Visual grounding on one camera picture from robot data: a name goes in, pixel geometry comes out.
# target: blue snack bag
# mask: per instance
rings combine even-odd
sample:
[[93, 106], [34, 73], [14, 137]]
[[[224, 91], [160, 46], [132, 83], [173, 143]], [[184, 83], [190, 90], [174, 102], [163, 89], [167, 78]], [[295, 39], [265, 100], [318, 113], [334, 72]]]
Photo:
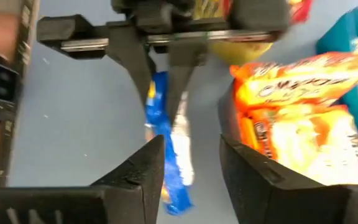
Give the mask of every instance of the blue snack bag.
[[168, 73], [159, 72], [153, 76], [149, 97], [146, 102], [146, 138], [163, 134], [165, 139], [165, 172], [161, 198], [167, 212], [181, 215], [193, 206], [187, 187], [183, 184], [177, 155], [171, 139], [172, 127], [165, 111], [168, 90]]

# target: gray surface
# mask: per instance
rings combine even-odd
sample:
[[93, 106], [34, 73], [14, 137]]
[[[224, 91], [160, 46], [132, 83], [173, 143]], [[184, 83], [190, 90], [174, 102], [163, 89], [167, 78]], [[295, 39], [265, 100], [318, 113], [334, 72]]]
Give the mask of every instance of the gray surface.
[[[315, 0], [311, 19], [294, 27], [261, 60], [283, 63], [314, 54], [314, 43], [358, 1]], [[93, 24], [119, 20], [109, 1], [43, 0], [40, 15], [81, 13]], [[165, 69], [164, 55], [157, 57]], [[183, 217], [160, 209], [158, 223], [237, 223], [218, 157], [217, 100], [231, 82], [215, 57], [190, 83], [188, 115], [196, 207]], [[10, 186], [86, 185], [116, 167], [144, 141], [144, 115], [126, 71], [110, 59], [75, 61], [35, 44], [19, 116]]]

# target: metal rod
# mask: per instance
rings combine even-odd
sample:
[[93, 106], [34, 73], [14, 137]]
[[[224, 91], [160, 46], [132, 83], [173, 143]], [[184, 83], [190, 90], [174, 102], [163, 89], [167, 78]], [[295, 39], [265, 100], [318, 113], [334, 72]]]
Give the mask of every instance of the metal rod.
[[[270, 37], [266, 32], [252, 32], [244, 30], [218, 30], [209, 32], [184, 32], [178, 34], [148, 35], [150, 45], [167, 45], [173, 40], [205, 37], [207, 40], [228, 40], [233, 42], [262, 41]], [[104, 50], [109, 45], [108, 38], [69, 40], [62, 42], [61, 49], [66, 52], [81, 52]]]

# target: teal bin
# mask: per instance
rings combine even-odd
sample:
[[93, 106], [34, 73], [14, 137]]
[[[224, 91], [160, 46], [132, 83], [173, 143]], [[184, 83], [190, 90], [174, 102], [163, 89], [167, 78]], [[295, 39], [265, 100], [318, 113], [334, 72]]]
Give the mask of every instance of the teal bin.
[[[335, 25], [317, 42], [318, 54], [325, 52], [351, 52], [352, 40], [358, 37], [358, 7], [343, 15]], [[358, 86], [346, 93], [340, 103], [349, 107], [358, 129]]]

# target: orange snack bag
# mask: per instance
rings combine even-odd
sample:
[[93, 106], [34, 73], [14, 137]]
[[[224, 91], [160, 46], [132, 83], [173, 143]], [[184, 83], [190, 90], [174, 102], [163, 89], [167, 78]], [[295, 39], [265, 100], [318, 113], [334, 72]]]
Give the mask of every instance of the orange snack bag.
[[358, 54], [330, 52], [290, 65], [247, 63], [232, 66], [239, 110], [294, 103], [327, 103], [358, 82]]
[[255, 150], [325, 185], [358, 184], [358, 133], [343, 105], [290, 105], [250, 111]]

